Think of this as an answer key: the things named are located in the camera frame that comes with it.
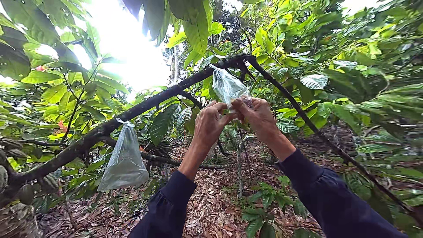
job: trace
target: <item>twig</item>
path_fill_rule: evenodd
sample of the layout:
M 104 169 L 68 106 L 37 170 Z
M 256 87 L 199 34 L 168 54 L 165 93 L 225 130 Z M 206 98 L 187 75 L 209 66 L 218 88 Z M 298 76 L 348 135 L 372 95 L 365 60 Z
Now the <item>twig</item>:
M 239 131 L 239 138 L 242 139 L 242 131 L 240 126 L 238 126 L 238 131 Z M 253 177 L 251 176 L 250 159 L 248 158 L 247 147 L 245 146 L 245 142 L 244 142 L 244 154 L 245 154 L 245 159 L 247 160 L 248 175 L 250 179 L 253 179 Z
M 395 203 L 397 203 L 400 207 L 402 207 L 407 213 L 412 216 L 417 223 L 423 227 L 423 221 L 420 219 L 420 217 L 417 216 L 417 214 L 414 212 L 414 210 L 407 205 L 405 205 L 399 198 L 397 198 L 394 194 L 392 194 L 389 190 L 387 190 L 383 185 L 381 185 L 376 178 L 367 172 L 365 167 L 361 165 L 359 162 L 355 161 L 351 156 L 349 156 L 347 153 L 345 153 L 341 148 L 335 146 L 325 135 L 323 135 L 316 126 L 310 121 L 310 118 L 305 114 L 305 112 L 301 109 L 300 105 L 296 102 L 296 100 L 292 97 L 292 95 L 282 86 L 280 85 L 268 72 L 266 72 L 256 61 L 255 56 L 250 56 L 248 59 L 248 62 L 256 69 L 258 70 L 265 79 L 269 80 L 277 89 L 279 89 L 282 94 L 288 98 L 288 100 L 291 102 L 292 106 L 296 109 L 298 114 L 301 116 L 301 118 L 304 120 L 307 126 L 327 145 L 329 145 L 334 151 L 336 151 L 344 160 L 352 163 L 355 165 L 358 170 L 364 174 L 370 181 L 372 181 L 376 187 L 378 187 L 382 192 L 384 192 L 388 197 L 390 197 Z
M 21 144 L 34 144 L 34 145 L 40 145 L 40 146 L 68 146 L 65 143 L 47 143 L 44 141 L 36 141 L 36 140 L 18 140 L 17 142 Z

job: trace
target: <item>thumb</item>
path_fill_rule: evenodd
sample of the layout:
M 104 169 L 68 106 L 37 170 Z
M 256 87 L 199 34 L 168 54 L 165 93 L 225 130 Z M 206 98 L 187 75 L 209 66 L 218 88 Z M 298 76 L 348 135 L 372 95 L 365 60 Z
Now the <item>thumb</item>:
M 222 124 L 222 126 L 226 126 L 228 123 L 230 123 L 233 119 L 237 118 L 236 113 L 229 113 L 224 115 L 221 119 L 219 119 L 219 122 Z
M 232 108 L 240 111 L 244 116 L 249 116 L 251 113 L 251 108 L 247 106 L 241 99 L 231 99 Z

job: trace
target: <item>wrist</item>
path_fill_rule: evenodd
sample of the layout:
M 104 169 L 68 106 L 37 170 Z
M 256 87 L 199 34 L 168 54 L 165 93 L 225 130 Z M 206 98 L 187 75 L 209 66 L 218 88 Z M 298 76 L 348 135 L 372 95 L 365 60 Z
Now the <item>wrist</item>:
M 194 181 L 198 168 L 207 156 L 210 149 L 207 149 L 203 143 L 197 141 L 191 142 L 188 150 L 179 165 L 178 170 L 183 173 L 188 179 Z
M 279 130 L 268 137 L 266 145 L 273 151 L 280 162 L 296 151 L 295 146 Z

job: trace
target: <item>hanging plastic bag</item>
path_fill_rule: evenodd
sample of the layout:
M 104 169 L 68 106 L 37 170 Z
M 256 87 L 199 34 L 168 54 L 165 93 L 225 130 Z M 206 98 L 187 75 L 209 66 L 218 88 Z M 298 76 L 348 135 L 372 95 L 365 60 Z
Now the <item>hanging plastic bag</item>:
M 148 180 L 148 171 L 141 158 L 134 124 L 123 122 L 121 133 L 110 157 L 98 191 L 141 185 Z
M 249 107 L 253 106 L 250 91 L 241 81 L 239 81 L 239 79 L 235 78 L 224 69 L 217 68 L 212 64 L 209 66 L 214 69 L 213 90 L 219 99 L 228 105 L 230 112 L 234 112 L 231 110 L 231 99 L 234 98 L 241 98 Z

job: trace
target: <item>thin tree trunk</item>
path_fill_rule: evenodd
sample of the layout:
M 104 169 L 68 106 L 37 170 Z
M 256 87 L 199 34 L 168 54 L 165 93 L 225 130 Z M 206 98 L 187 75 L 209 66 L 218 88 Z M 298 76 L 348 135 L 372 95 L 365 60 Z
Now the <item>thin tree trunk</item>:
M 0 210 L 0 237 L 42 238 L 43 232 L 34 215 L 34 207 L 18 203 Z
M 175 46 L 175 83 L 179 81 L 179 48 Z

